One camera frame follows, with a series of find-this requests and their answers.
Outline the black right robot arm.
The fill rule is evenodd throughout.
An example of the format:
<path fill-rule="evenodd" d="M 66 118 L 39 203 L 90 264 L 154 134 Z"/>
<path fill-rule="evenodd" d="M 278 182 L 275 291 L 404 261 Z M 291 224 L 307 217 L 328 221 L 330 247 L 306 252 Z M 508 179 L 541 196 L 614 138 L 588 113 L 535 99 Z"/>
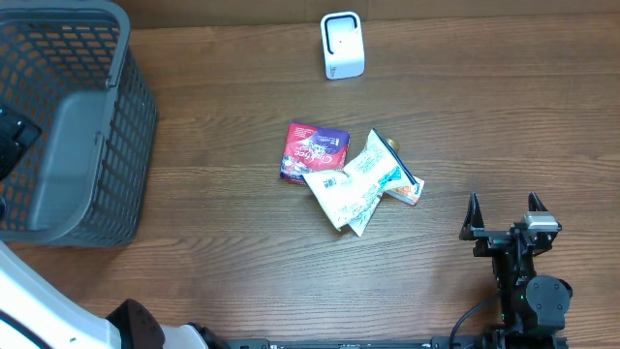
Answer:
<path fill-rule="evenodd" d="M 497 294 L 468 310 L 449 335 L 450 348 L 566 348 L 557 333 L 566 326 L 573 297 L 572 286 L 559 278 L 537 274 L 534 259 L 552 249 L 562 231 L 561 223 L 539 196 L 528 196 L 528 210 L 504 231 L 484 227 L 478 196 L 470 196 L 459 233 L 475 243 L 473 255 L 492 260 Z M 502 323 L 489 326 L 474 339 L 458 339 L 456 333 L 471 315 L 497 301 Z"/>

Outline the red purple pad pack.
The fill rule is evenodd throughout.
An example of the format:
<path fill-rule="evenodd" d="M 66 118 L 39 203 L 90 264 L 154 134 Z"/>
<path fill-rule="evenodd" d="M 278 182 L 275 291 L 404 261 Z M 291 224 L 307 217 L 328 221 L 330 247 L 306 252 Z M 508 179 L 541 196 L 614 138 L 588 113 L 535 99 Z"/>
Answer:
<path fill-rule="evenodd" d="M 280 166 L 280 177 L 305 185 L 308 173 L 344 168 L 350 133 L 291 122 Z"/>

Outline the white Pantene tube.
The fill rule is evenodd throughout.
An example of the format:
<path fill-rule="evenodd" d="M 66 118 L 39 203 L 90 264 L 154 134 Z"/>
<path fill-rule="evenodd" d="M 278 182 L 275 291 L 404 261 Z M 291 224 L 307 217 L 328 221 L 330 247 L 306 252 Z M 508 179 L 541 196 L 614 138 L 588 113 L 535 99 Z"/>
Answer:
<path fill-rule="evenodd" d="M 345 169 L 351 176 L 355 193 L 361 196 L 360 212 L 349 222 L 350 228 L 361 237 L 384 192 L 402 179 L 402 170 L 375 133 L 368 136 L 364 150 Z"/>

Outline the orange tissue pack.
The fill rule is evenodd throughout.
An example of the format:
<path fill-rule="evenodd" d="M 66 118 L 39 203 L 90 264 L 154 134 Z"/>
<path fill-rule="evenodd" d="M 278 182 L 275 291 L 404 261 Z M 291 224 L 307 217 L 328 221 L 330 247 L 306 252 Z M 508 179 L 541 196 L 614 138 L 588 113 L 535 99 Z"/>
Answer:
<path fill-rule="evenodd" d="M 422 194 L 425 181 L 414 177 L 415 184 L 388 190 L 387 194 L 410 206 L 415 206 Z"/>

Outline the yellow white snack bag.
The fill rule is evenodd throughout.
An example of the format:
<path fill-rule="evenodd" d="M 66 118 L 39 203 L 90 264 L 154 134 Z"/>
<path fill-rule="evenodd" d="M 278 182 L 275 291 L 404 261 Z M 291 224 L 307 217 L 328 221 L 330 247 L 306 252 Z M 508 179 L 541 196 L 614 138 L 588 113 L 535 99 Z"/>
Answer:
<path fill-rule="evenodd" d="M 361 153 L 341 170 L 323 170 L 303 176 L 336 230 L 347 226 L 362 236 L 384 194 L 414 206 L 424 180 L 405 166 L 398 151 L 376 129 Z"/>

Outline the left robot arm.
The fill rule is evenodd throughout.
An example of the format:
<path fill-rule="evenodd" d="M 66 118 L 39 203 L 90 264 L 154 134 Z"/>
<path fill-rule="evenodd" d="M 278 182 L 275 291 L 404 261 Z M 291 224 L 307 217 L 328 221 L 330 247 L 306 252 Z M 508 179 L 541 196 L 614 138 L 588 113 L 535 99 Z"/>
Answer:
<path fill-rule="evenodd" d="M 62 295 L 6 246 L 1 234 L 1 344 L 21 335 L 37 348 L 227 348 L 206 327 L 160 326 L 139 302 L 127 300 L 107 318 Z"/>

